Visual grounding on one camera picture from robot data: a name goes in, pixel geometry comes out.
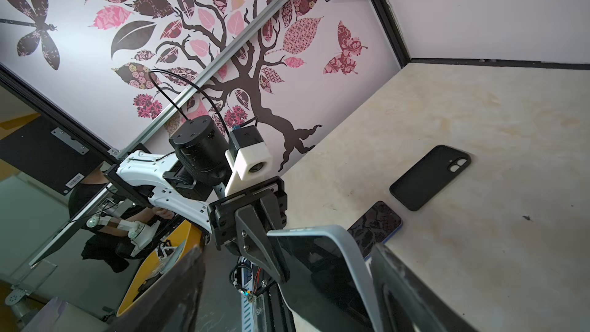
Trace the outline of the seated person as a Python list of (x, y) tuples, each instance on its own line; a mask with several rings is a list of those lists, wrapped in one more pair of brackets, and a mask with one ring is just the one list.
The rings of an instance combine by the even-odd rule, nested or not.
[[(95, 197), (108, 183), (100, 167), (96, 167), (78, 183), (70, 194), (68, 209), (71, 218), (80, 212), (86, 204)], [(173, 211), (157, 207), (139, 207), (126, 211), (122, 219), (131, 223), (154, 224), (161, 219), (165, 224), (175, 217)], [(83, 225), (82, 228), (92, 232), (92, 236), (85, 243), (81, 252), (84, 260), (104, 261), (116, 274), (129, 267), (131, 255), (126, 251), (132, 247), (128, 231), (120, 226), (120, 218), (111, 218), (105, 225), (94, 227)]]

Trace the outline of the black phone case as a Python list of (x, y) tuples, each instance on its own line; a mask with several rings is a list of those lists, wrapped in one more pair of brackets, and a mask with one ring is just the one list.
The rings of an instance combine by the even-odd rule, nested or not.
[(468, 153), (439, 144), (390, 186), (390, 194), (406, 209), (418, 211), (471, 162)]

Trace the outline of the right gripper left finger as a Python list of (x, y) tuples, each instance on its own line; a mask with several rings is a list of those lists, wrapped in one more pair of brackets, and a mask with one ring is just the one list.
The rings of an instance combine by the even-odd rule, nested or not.
[(195, 330), (204, 277), (202, 251), (199, 247), (194, 247), (107, 330)]

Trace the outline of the black monitor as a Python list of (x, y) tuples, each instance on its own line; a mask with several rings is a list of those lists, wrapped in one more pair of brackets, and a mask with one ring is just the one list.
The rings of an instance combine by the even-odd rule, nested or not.
[(67, 195), (103, 159), (47, 118), (38, 117), (1, 139), (1, 160), (60, 195)]

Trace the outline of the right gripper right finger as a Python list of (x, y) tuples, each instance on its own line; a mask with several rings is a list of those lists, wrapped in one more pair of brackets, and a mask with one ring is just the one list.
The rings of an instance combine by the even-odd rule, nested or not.
[(390, 249), (377, 244), (370, 270), (385, 331), (474, 331)]

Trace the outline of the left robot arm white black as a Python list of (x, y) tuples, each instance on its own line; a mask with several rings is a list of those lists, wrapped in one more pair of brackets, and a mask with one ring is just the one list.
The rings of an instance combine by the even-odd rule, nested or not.
[(289, 278), (268, 233), (287, 224), (284, 181), (271, 176), (273, 157), (253, 125), (222, 134), (212, 117), (186, 121), (169, 139), (169, 155), (138, 150), (106, 175), (119, 193), (145, 207), (174, 212), (264, 269), (278, 283)]

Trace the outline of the aluminium rail left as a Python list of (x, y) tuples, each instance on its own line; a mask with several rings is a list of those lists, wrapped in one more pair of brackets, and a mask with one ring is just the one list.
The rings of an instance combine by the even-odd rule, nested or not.
[[(232, 40), (232, 42), (227, 45), (223, 51), (221, 51), (220, 55), (218, 55), (217, 58), (214, 58), (204, 70), (199, 72), (198, 77), (195, 78), (195, 84), (202, 86), (207, 80), (212, 79), (213, 76), (221, 69), (221, 67), (225, 65), (230, 60), (230, 58), (247, 43), (247, 41), (255, 36), (266, 23), (266, 21), (271, 19), (272, 16), (278, 12), (287, 1), (288, 0), (273, 0), (269, 5), (261, 10), (260, 14), (254, 18), (249, 25), (247, 25), (244, 31), (237, 35)], [(138, 135), (138, 137), (132, 140), (132, 142), (121, 151), (111, 147), (110, 145), (107, 145), (108, 150), (106, 152), (106, 160), (114, 161), (115, 159), (121, 159), (136, 143), (146, 143), (176, 113), (177, 111), (175, 110), (175, 106), (173, 104), (167, 105), (161, 114), (158, 115), (158, 117), (155, 118), (155, 120), (152, 121), (152, 123), (149, 124), (149, 126), (147, 126), (147, 128), (140, 135)]]

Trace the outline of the light blue phone case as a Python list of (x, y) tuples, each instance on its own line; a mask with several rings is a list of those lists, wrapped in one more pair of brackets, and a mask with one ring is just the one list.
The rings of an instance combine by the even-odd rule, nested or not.
[(287, 307), (317, 331), (382, 331), (373, 280), (356, 241), (339, 225), (273, 230)]

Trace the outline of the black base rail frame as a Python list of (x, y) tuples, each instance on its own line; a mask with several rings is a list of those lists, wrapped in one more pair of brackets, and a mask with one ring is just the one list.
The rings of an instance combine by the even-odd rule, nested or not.
[(269, 281), (254, 299), (254, 331), (295, 332), (293, 314), (284, 302), (277, 283)]

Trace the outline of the yellow tray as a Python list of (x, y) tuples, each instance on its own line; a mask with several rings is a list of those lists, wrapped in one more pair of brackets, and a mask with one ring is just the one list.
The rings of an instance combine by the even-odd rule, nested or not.
[(183, 221), (173, 232), (164, 239), (164, 246), (157, 247), (150, 253), (139, 267), (121, 302), (116, 317), (119, 318), (145, 292), (140, 292), (142, 286), (150, 279), (157, 280), (165, 275), (181, 260), (193, 247), (203, 248), (204, 232), (196, 225)]

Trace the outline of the dark blue phone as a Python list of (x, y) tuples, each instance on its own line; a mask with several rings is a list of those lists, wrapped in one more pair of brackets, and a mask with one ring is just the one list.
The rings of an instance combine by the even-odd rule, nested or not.
[(385, 202), (377, 201), (347, 231), (367, 261), (373, 247), (389, 241), (402, 226), (402, 218)]

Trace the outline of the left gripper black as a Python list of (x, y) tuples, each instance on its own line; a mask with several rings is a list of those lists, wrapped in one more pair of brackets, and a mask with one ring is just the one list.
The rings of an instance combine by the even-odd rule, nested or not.
[(289, 270), (278, 239), (267, 233), (285, 227), (286, 210), (284, 181), (275, 176), (209, 204), (210, 237), (218, 250), (241, 252), (283, 284)]

